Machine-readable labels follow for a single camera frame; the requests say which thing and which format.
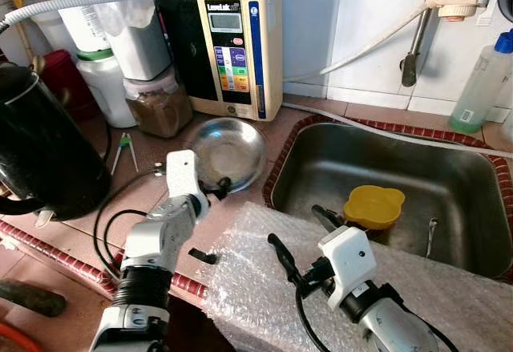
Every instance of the metal tongs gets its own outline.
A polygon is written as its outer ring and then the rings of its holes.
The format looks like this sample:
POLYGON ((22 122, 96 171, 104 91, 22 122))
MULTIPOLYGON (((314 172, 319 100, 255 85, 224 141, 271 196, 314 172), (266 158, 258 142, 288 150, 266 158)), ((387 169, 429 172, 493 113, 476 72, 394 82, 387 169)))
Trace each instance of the metal tongs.
POLYGON ((114 159, 114 164, 112 165, 111 175, 114 174, 115 167, 118 164, 119 154, 121 153, 121 149, 123 149, 126 146, 128 146, 130 148, 131 158, 132 158, 132 161, 134 162, 135 171, 139 173, 139 167, 137 166, 137 159, 135 158, 134 144, 131 141, 130 133, 124 132, 121 135, 121 138, 119 139, 118 151, 115 154, 115 159, 114 159))

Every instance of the metal bowl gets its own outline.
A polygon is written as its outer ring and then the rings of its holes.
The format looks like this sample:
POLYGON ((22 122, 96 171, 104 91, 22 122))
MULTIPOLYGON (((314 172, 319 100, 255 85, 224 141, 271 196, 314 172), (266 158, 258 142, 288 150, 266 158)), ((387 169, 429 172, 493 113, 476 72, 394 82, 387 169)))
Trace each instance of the metal bowl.
POLYGON ((215 188, 222 178, 229 177, 229 192, 237 192, 252 184, 264 169, 264 137, 240 119, 206 122, 196 133, 192 150, 200 159, 198 178, 207 188, 215 188))

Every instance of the white container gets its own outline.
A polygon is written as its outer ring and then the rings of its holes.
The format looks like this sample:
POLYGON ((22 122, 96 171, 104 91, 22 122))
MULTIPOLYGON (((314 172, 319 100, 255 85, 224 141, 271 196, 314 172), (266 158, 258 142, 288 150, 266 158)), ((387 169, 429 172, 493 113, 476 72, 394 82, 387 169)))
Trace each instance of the white container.
POLYGON ((112 127, 132 127, 137 123, 130 112, 123 86, 123 73, 111 49, 77 54, 77 69, 91 89, 96 103, 112 127))
POLYGON ((483 48, 450 116, 454 130, 474 133, 481 128, 489 110, 495 105, 500 87, 511 75, 512 53, 513 29, 502 33, 494 46, 483 48))
POLYGON ((98 51, 109 47, 93 6, 59 10, 59 14, 79 50, 98 51))
POLYGON ((125 78, 149 81, 171 64, 153 0, 95 5, 125 78))
MULTIPOLYGON (((27 6, 42 1, 50 0, 26 0, 23 5, 27 6)), ((57 11, 36 14, 30 17, 30 19, 38 25, 54 51, 64 49, 70 53, 71 58, 76 62, 77 47, 57 11)))

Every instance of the digital display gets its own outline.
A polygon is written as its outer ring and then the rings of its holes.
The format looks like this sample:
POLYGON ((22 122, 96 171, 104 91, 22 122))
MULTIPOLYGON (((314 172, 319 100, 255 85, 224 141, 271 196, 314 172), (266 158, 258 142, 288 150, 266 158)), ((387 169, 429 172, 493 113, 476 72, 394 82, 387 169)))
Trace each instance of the digital display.
POLYGON ((239 14, 209 14, 212 29, 231 29, 235 32, 241 29, 239 14))

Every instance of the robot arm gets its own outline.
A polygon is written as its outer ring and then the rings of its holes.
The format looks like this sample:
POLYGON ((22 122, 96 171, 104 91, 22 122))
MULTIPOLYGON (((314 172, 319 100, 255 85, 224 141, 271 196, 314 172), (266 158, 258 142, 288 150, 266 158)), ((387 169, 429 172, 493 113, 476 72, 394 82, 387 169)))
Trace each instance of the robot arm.
POLYGON ((121 263, 121 281, 112 305, 103 311, 91 352, 157 352, 169 323, 168 291, 180 248, 208 212, 191 150, 168 153, 169 198, 130 232, 121 263))
MULTIPOLYGON (((304 276, 278 237, 268 242, 276 251, 289 281, 303 298, 322 288, 332 310, 340 309, 363 330, 372 350, 381 352, 437 352, 438 343, 428 325, 402 305, 402 299, 390 284, 378 288, 373 282, 376 261, 364 232, 340 226, 330 211, 316 205, 313 213, 323 226, 333 230, 321 239, 323 253, 304 276)), ((317 347, 327 350, 324 345, 317 347)))

